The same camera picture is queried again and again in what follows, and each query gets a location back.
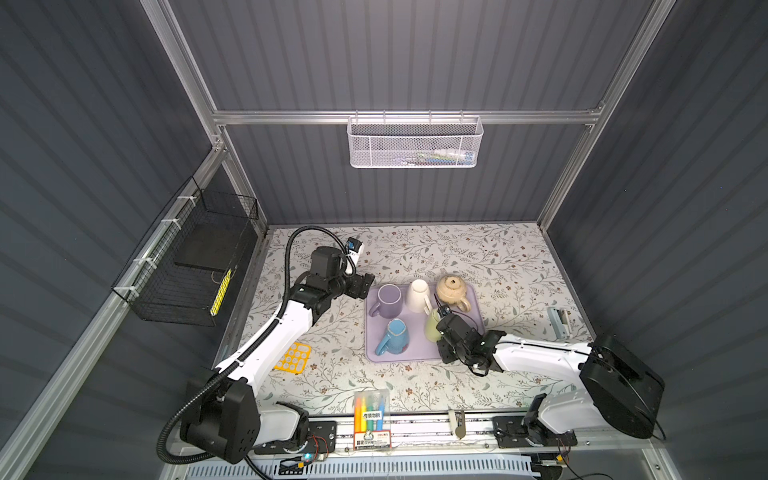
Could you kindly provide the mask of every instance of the white label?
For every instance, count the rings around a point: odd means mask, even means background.
[[[363,412],[362,417],[365,420],[381,420],[384,418],[384,415],[382,415],[381,410],[373,410],[371,412]]]
[[[381,449],[392,446],[389,430],[359,432],[355,434],[355,450]]]

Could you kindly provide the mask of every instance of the gray wall panel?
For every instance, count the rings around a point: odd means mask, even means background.
[[[82,0],[0,4],[0,140],[4,444],[210,143],[138,2]],[[220,335],[129,316],[28,478],[156,477]]]
[[[186,2],[219,109],[595,107],[649,1]]]
[[[756,473],[768,426],[767,22],[678,2],[550,229],[595,329],[666,380],[684,478]]]
[[[274,224],[534,220],[583,131],[489,125],[477,167],[402,170],[352,168],[343,126],[228,129]]]

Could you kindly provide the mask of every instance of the floral pattern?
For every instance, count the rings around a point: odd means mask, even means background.
[[[548,306],[573,315],[576,339],[591,339],[578,316],[540,230],[534,223],[333,228],[339,238],[365,243],[358,270],[376,275],[376,284],[434,282],[456,273],[471,283],[486,328],[535,339],[554,339]],[[243,331],[250,338],[274,313],[283,294],[283,256],[293,229],[273,232],[253,306]],[[291,277],[310,264],[310,254],[329,238],[316,231],[293,243]],[[260,401],[281,400],[313,414],[351,412],[359,390],[388,389],[393,411],[527,407],[542,392],[562,392],[566,382],[529,372],[473,376],[466,366],[439,360],[372,363],[366,358],[364,302],[341,296],[299,342],[313,350],[299,375],[273,370]]]

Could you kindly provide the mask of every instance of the black wire basket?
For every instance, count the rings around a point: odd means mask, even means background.
[[[132,284],[113,291],[143,320],[215,326],[256,247],[257,221],[255,198],[198,189],[176,218],[161,220],[167,226],[151,252],[129,260],[124,272],[141,263]]]

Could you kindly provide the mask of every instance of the basket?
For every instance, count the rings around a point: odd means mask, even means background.
[[[162,220],[167,226],[153,250],[128,262],[141,262],[132,284],[113,285],[113,291],[143,320],[215,326],[227,292],[237,290],[256,246],[257,216],[255,198],[198,189],[176,218]],[[218,236],[214,244],[220,248],[213,254],[218,257],[199,264],[211,235]]]
[[[346,132],[355,168],[472,168],[483,128],[480,117],[401,115],[350,117]]]

